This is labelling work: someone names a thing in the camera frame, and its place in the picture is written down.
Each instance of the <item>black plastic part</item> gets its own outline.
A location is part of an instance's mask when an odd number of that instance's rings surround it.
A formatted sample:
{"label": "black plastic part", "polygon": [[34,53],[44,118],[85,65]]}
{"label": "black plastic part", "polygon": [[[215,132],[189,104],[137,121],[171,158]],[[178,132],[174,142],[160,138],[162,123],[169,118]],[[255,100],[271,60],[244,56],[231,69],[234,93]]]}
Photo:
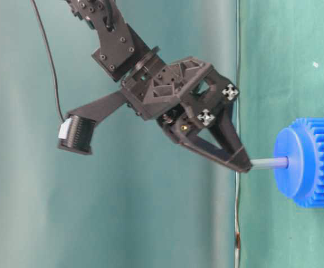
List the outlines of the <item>black plastic part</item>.
{"label": "black plastic part", "polygon": [[72,122],[68,131],[66,140],[59,140],[59,148],[76,152],[82,155],[90,155],[91,152],[91,139],[93,136],[95,121],[79,116],[71,116]]}

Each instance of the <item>wire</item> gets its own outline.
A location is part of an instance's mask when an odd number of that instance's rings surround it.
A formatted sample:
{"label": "wire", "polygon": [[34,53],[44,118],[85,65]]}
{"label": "wire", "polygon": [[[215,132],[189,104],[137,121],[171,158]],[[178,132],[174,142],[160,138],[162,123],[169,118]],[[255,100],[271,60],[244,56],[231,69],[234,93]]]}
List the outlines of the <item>wire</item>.
{"label": "wire", "polygon": [[[237,82],[236,86],[240,86],[240,63],[241,63],[241,49],[240,49],[240,39],[241,39],[241,29],[240,29],[240,0],[236,0],[236,32],[237,32]],[[240,137],[240,97],[236,100],[236,132]],[[241,241],[240,241],[240,226],[239,226],[239,197],[240,197],[240,173],[235,172],[235,214],[234,214],[234,224],[235,224],[235,249],[234,249],[234,268],[240,267],[240,251],[241,251]]]}
{"label": "wire", "polygon": [[53,62],[53,57],[51,55],[49,42],[48,42],[48,39],[46,37],[46,33],[45,33],[45,30],[44,30],[44,26],[43,26],[43,23],[41,21],[41,17],[40,17],[40,14],[39,14],[37,5],[35,3],[35,0],[31,0],[31,3],[33,5],[33,9],[34,9],[35,15],[36,15],[37,20],[38,20],[39,28],[40,28],[41,34],[43,36],[43,41],[44,41],[46,53],[47,53],[48,59],[49,59],[51,74],[53,76],[53,84],[54,84],[54,94],[55,94],[56,109],[58,110],[59,118],[60,118],[61,122],[63,123],[64,122],[64,117],[63,117],[63,114],[62,114],[61,108],[60,108],[59,91],[58,91],[58,79],[56,77],[56,71],[55,71],[55,65],[54,65],[54,62]]}
{"label": "wire", "polygon": [[112,29],[112,7],[110,0],[104,0],[105,6],[107,7],[107,19],[106,19],[106,28]]}

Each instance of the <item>white cross-shaped insert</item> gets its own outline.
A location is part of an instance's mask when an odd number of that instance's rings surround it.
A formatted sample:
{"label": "white cross-shaped insert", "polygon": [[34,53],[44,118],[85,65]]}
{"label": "white cross-shaped insert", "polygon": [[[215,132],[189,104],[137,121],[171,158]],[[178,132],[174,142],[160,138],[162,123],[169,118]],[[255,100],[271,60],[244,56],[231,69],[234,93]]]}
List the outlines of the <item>white cross-shaped insert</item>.
{"label": "white cross-shaped insert", "polygon": [[225,96],[228,96],[228,100],[232,101],[235,98],[235,96],[237,96],[239,94],[239,91],[232,84],[229,84],[223,90],[223,94]]}
{"label": "white cross-shaped insert", "polygon": [[216,117],[212,115],[208,109],[204,109],[197,118],[202,121],[203,125],[209,126]]}

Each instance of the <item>bolt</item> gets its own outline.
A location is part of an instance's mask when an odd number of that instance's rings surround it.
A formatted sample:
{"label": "bolt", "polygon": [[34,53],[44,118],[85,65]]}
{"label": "bolt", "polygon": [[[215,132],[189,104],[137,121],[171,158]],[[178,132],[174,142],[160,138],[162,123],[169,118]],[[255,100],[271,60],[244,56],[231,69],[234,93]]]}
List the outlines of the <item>bolt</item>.
{"label": "bolt", "polygon": [[186,125],[182,125],[182,126],[180,127],[180,129],[181,129],[182,131],[187,131],[187,130],[188,130],[188,126],[186,126]]}

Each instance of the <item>hole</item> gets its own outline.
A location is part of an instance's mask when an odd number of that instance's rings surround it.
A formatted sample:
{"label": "hole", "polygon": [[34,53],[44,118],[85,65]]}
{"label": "hole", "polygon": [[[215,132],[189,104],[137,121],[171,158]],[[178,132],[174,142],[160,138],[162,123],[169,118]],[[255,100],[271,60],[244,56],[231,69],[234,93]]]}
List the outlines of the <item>hole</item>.
{"label": "hole", "polygon": [[207,91],[209,91],[209,85],[205,81],[203,81],[190,93],[196,98],[199,98]]}

